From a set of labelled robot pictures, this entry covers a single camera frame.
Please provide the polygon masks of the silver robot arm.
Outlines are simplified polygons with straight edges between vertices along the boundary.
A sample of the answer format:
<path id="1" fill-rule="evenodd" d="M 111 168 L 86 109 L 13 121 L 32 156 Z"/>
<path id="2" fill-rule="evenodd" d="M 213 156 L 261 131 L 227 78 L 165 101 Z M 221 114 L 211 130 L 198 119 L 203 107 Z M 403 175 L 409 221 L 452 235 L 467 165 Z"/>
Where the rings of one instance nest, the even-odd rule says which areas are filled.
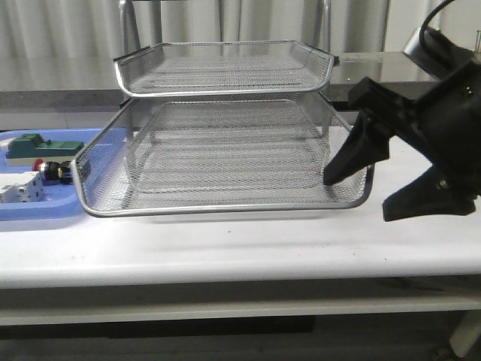
<path id="1" fill-rule="evenodd" d="M 431 27 L 416 30 L 403 52 L 439 82 L 415 100 L 369 77 L 356 84 L 348 101 L 358 116 L 325 167 L 324 183 L 388 159 L 389 141 L 397 136 L 431 167 L 384 201 L 384 220 L 471 214 L 480 195 L 480 60 Z"/>

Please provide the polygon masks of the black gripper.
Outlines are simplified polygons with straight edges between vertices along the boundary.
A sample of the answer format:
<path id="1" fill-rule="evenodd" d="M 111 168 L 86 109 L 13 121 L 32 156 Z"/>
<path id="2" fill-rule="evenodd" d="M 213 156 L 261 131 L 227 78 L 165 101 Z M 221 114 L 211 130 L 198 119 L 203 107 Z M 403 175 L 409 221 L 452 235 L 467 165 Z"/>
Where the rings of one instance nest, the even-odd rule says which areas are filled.
<path id="1" fill-rule="evenodd" d="M 428 215 L 466 216 L 480 194 L 480 61 L 471 59 L 418 99 L 364 77 L 348 93 L 360 112 L 324 169 L 333 185 L 389 158 L 397 135 L 433 165 L 383 202 L 386 222 Z"/>

